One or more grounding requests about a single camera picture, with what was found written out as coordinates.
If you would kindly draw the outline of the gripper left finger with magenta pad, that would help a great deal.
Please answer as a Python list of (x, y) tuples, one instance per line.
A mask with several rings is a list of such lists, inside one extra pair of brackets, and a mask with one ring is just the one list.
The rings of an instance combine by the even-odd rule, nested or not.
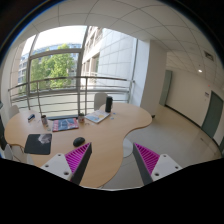
[(92, 154), (92, 144), (87, 143), (67, 154), (58, 153), (42, 169), (79, 185)]

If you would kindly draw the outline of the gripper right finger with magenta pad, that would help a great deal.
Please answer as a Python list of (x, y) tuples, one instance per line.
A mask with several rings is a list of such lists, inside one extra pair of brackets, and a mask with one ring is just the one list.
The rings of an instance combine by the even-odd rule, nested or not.
[(169, 155), (159, 155), (137, 143), (133, 144), (133, 154), (144, 185), (182, 169)]

